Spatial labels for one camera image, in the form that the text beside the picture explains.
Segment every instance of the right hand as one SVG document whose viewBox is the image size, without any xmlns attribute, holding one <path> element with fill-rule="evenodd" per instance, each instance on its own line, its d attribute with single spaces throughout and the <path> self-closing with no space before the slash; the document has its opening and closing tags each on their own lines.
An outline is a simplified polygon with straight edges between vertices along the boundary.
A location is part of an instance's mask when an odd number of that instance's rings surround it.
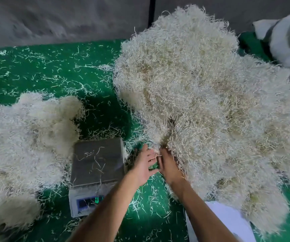
<svg viewBox="0 0 290 242">
<path fill-rule="evenodd" d="M 184 179 L 183 173 L 179 170 L 174 157 L 167 148 L 160 148 L 159 152 L 162 156 L 159 156 L 159 168 L 160 173 L 164 176 L 168 185 L 182 181 Z"/>
</svg>

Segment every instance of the left hand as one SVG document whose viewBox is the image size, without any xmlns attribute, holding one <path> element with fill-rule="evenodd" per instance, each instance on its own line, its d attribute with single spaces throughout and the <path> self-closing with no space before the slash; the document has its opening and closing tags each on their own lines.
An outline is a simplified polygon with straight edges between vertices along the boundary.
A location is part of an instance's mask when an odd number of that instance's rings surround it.
<svg viewBox="0 0 290 242">
<path fill-rule="evenodd" d="M 148 168 L 157 162 L 157 153 L 152 149 L 148 149 L 148 145 L 144 144 L 142 150 L 138 154 L 134 167 L 131 172 L 135 175 L 138 187 L 144 185 L 150 176 L 154 175 L 159 169 L 149 170 Z"/>
</svg>

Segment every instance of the pile of white fibers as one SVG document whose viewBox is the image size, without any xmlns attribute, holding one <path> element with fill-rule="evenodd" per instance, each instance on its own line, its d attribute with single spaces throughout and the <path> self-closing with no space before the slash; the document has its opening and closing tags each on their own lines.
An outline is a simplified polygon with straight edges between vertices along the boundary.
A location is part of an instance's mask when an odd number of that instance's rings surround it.
<svg viewBox="0 0 290 242">
<path fill-rule="evenodd" d="M 27 227 L 40 214 L 37 191 L 67 182 L 75 118 L 84 117 L 74 96 L 43 100 L 23 93 L 11 106 L 0 105 L 0 224 Z"/>
<path fill-rule="evenodd" d="M 154 145 L 167 144 L 202 198 L 280 231 L 290 179 L 290 71 L 237 54 L 228 24 L 197 6 L 159 17 L 122 44 L 118 96 Z"/>
</svg>

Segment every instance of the hand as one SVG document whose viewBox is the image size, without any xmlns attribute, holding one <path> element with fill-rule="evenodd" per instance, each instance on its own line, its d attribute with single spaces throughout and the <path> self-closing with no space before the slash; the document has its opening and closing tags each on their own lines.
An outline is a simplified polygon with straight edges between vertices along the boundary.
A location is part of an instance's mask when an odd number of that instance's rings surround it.
<svg viewBox="0 0 290 242">
<path fill-rule="evenodd" d="M 157 153 L 152 149 L 148 149 L 148 145 L 144 144 L 142 150 L 138 154 L 134 167 L 131 172 L 135 175 L 138 187 L 144 185 L 150 176 L 158 172 L 158 169 L 149 170 L 148 168 L 154 165 L 157 160 Z"/>
<path fill-rule="evenodd" d="M 179 170 L 174 157 L 167 148 L 160 148 L 159 152 L 159 168 L 160 173 L 163 174 L 168 185 L 172 186 L 184 179 L 183 173 Z"/>
</svg>

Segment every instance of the shredded fiber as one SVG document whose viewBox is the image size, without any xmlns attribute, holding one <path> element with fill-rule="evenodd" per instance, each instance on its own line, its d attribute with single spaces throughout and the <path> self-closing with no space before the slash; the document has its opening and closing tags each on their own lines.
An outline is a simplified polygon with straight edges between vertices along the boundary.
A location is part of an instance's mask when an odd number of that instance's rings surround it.
<svg viewBox="0 0 290 242">
<path fill-rule="evenodd" d="M 84 117 L 74 96 L 45 99 L 23 93 L 0 105 L 0 225 L 26 228 L 40 214 L 37 191 L 67 182 L 73 145 Z"/>
<path fill-rule="evenodd" d="M 197 6 L 159 17 L 122 44 L 114 85 L 200 197 L 278 233 L 289 213 L 290 70 L 240 57 L 227 27 Z"/>
</svg>

